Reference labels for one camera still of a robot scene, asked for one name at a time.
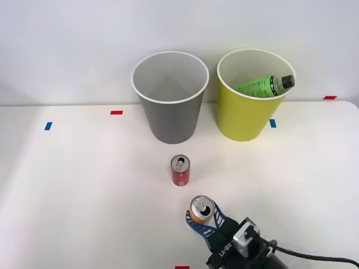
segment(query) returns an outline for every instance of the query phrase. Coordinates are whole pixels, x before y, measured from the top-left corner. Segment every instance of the bottle label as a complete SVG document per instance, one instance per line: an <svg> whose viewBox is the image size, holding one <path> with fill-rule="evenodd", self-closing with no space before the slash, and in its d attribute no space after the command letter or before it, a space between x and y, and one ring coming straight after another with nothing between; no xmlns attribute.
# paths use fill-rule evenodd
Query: bottle label
<svg viewBox="0 0 359 269"><path fill-rule="evenodd" d="M273 85L274 76L263 77L260 80L244 83L237 87L234 87L236 91L253 97L269 98L275 97L278 94L274 90Z"/></svg>

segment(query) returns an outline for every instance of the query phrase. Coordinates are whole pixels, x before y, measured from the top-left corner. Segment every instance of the green plastic bottle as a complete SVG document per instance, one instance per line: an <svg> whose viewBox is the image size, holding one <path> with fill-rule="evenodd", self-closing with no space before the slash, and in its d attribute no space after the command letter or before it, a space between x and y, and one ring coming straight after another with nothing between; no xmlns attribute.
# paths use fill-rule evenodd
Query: green plastic bottle
<svg viewBox="0 0 359 269"><path fill-rule="evenodd" d="M270 98L281 95L295 85L292 75L279 78L277 76L267 76L260 80L244 83L234 89L242 94L259 97Z"/></svg>

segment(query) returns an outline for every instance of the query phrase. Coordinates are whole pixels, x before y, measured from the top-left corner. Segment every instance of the white wall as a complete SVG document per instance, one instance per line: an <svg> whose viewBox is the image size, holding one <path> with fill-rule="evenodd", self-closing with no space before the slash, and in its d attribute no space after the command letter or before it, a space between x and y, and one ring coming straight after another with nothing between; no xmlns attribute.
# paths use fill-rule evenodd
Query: white wall
<svg viewBox="0 0 359 269"><path fill-rule="evenodd" d="M0 104L138 103L130 73L144 56L182 50L211 71L257 47L297 71L289 99L359 104L359 2L351 0L0 0Z"/></svg>

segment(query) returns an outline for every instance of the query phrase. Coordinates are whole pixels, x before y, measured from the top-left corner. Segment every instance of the yellow paper cup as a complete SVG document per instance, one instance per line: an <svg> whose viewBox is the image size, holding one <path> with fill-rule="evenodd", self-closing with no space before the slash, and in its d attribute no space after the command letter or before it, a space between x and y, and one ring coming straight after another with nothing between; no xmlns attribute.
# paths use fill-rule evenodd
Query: yellow paper cup
<svg viewBox="0 0 359 269"><path fill-rule="evenodd" d="M288 61L262 49L239 49L226 54L217 65L217 74L220 81L217 125L222 134L236 141L256 138L291 89L272 98L256 98L233 87L271 75L293 75L296 79Z"/></svg>

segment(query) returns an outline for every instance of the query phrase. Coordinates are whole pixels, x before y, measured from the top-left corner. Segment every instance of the gray paper cup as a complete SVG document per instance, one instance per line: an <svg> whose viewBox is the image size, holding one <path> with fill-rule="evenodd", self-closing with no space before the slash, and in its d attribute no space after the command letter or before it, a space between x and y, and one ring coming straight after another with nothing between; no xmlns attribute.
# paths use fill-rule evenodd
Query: gray paper cup
<svg viewBox="0 0 359 269"><path fill-rule="evenodd" d="M132 86L158 140L177 144L193 135L208 80L207 66L185 52L155 53L137 64Z"/></svg>

